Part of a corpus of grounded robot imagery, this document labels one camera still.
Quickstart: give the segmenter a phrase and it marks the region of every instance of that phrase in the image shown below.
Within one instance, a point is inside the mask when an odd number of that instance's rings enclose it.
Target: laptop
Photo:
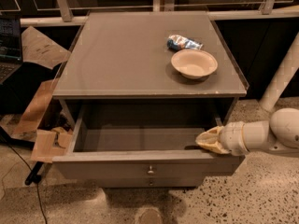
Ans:
[[[0,17],[0,85],[22,64],[21,23]]]

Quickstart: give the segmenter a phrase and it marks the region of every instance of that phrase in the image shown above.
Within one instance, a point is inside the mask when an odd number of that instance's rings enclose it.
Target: desk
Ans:
[[[204,44],[218,61],[206,80],[170,63],[167,38]],[[200,149],[195,137],[225,123],[246,88],[205,12],[91,13],[54,91],[75,127],[55,163],[67,178],[103,187],[196,187],[231,175],[243,157]]]

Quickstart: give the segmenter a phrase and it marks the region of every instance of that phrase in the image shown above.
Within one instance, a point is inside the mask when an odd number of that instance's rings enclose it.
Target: laptop screen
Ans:
[[[20,19],[0,17],[0,61],[22,62]]]

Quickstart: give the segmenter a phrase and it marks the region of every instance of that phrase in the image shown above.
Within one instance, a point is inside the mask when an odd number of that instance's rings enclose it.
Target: speckled floor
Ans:
[[[276,108],[299,108],[299,97]],[[231,121],[268,119],[257,101],[239,101]],[[16,150],[33,166],[30,150]],[[0,146],[0,223],[45,223],[28,167]],[[163,223],[299,223],[299,159],[250,153],[232,176],[208,177],[197,189],[101,189],[95,180],[66,180],[43,166],[38,185],[48,223],[140,223],[146,210]]]

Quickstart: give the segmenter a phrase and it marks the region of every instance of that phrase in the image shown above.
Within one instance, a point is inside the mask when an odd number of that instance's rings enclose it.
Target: black stand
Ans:
[[[33,149],[35,145],[35,143],[31,141],[11,138],[1,126],[0,126],[0,143],[5,143],[8,144],[9,146],[27,147],[30,149]],[[39,183],[39,181],[41,180],[41,175],[38,175],[37,173],[42,165],[43,165],[42,161],[38,161],[36,163],[35,167],[32,169],[32,171],[30,172],[30,174],[25,180],[26,185],[30,185],[32,182]]]

